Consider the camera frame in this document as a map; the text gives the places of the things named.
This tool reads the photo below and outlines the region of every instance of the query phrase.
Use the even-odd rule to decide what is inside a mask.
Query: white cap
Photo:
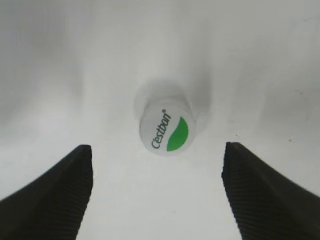
[[[185,101],[167,98],[150,103],[140,120],[145,147],[161,156],[186,150],[195,137],[195,121]]]

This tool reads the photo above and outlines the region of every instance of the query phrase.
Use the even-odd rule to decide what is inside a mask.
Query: green graphic
[[[188,139],[189,129],[188,124],[183,117],[180,117],[180,121],[174,132],[169,138],[166,150],[168,152],[175,151],[183,146]]]

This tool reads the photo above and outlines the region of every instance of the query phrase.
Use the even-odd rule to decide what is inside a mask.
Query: white background
[[[181,84],[198,119],[178,157],[139,140],[154,78]],[[2,0],[0,199],[90,144],[79,240],[240,240],[225,143],[320,195],[319,93],[318,0]]]

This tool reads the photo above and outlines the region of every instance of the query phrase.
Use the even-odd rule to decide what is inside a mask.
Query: textured rubber pad
[[[222,179],[243,240],[320,240],[320,198],[241,144],[226,144]]]
[[[0,202],[0,240],[74,240],[93,187],[92,152],[81,145]]]

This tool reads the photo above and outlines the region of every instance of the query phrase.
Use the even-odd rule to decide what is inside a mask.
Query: white bottle
[[[152,82],[151,85],[140,91],[138,97],[142,108],[138,116],[140,138],[144,146],[157,155],[176,155],[193,142],[194,116],[177,85],[167,81]]]

